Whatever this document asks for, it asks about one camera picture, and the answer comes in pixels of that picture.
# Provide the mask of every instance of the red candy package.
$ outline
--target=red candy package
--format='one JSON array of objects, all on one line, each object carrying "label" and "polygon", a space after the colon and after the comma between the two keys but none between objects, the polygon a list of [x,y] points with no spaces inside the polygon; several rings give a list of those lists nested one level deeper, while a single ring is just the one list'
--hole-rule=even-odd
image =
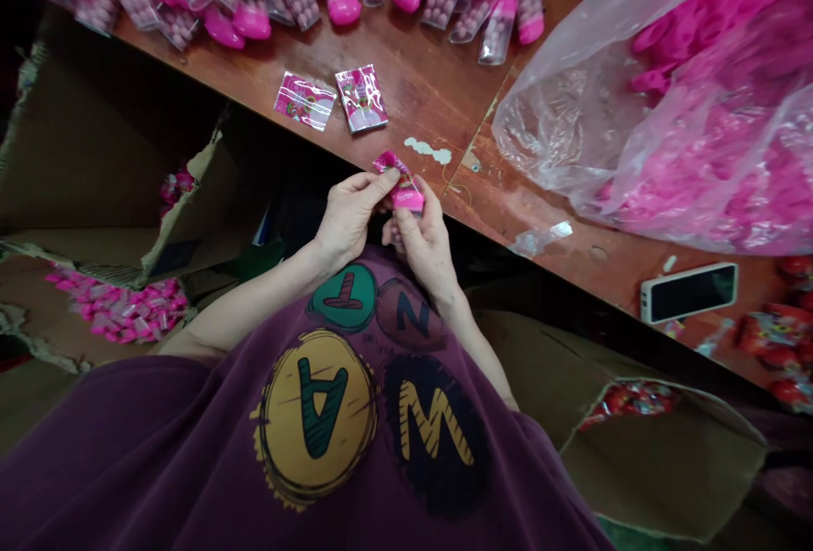
[{"label": "red candy package", "polygon": [[607,389],[604,399],[582,422],[579,430],[624,414],[657,416],[675,408],[680,395],[663,383],[621,382]]}]

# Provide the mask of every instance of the cardboard box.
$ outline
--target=cardboard box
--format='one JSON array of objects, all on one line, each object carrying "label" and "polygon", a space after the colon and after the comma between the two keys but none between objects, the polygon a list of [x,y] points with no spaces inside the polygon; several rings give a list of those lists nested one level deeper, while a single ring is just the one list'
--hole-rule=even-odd
[{"label": "cardboard box", "polygon": [[[35,257],[0,258],[0,335],[15,336],[36,358],[72,373],[155,352],[159,344],[115,344],[91,333],[90,323],[69,311],[69,296],[46,281],[51,269],[48,261]],[[186,322],[237,284],[234,277],[213,270],[189,274],[180,282],[191,304]]]},{"label": "cardboard box", "polygon": [[[264,144],[247,111],[58,16],[20,89],[0,147],[0,244],[140,289],[251,243],[268,199],[243,171]],[[161,184],[185,160],[196,188],[161,219]]]},{"label": "cardboard box", "polygon": [[[478,325],[520,409],[547,432],[596,514],[657,537],[707,542],[739,507],[766,441],[721,399],[607,348],[503,311]],[[672,413],[619,416],[579,431],[609,386],[656,380],[683,399]]]}]

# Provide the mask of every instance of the pink candy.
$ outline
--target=pink candy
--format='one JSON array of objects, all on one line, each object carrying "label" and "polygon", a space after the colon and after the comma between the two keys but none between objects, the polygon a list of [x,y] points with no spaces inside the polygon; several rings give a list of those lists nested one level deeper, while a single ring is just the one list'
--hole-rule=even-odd
[{"label": "pink candy", "polygon": [[188,306],[174,278],[135,292],[54,265],[45,279],[71,296],[70,310],[91,324],[91,333],[117,344],[161,341],[185,316]]}]

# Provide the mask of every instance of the candy wrapper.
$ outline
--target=candy wrapper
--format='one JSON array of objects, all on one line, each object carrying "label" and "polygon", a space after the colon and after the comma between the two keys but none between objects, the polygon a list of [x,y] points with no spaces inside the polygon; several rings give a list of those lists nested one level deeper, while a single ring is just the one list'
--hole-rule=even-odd
[{"label": "candy wrapper", "polygon": [[70,295],[69,309],[91,324],[91,333],[116,344],[161,341],[183,320],[188,306],[175,278],[131,291],[54,265],[45,279]]},{"label": "candy wrapper", "polygon": [[372,64],[336,73],[336,84],[341,92],[341,103],[347,113],[350,132],[355,134],[376,128],[390,120]]},{"label": "candy wrapper", "polygon": [[679,401],[680,395],[663,383],[641,381],[613,384],[593,413],[584,419],[579,430],[587,430],[594,424],[626,414],[658,416],[669,413]]},{"label": "candy wrapper", "polygon": [[335,92],[286,71],[274,108],[278,113],[324,132],[335,100]]},{"label": "candy wrapper", "polygon": [[[423,215],[423,194],[418,190],[415,181],[412,179],[412,174],[409,168],[404,165],[398,156],[393,152],[384,152],[373,162],[373,167],[381,174],[384,174],[390,168],[397,168],[401,173],[401,178],[398,184],[392,188],[389,198],[392,200],[393,209],[406,208],[411,211],[415,217],[422,217]],[[401,232],[398,230],[398,225],[395,223],[395,217],[392,218],[392,244],[395,251],[403,254],[404,243],[401,239]]]}]

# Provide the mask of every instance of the clear plastic bag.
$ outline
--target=clear plastic bag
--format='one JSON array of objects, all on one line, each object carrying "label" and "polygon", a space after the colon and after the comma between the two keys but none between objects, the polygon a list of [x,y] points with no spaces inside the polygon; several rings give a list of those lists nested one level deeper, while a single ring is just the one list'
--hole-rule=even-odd
[{"label": "clear plastic bag", "polygon": [[630,43],[684,1],[584,0],[498,107],[502,155],[624,231],[706,251],[812,252],[813,5],[780,0],[734,27],[651,108],[630,90],[649,68]]}]

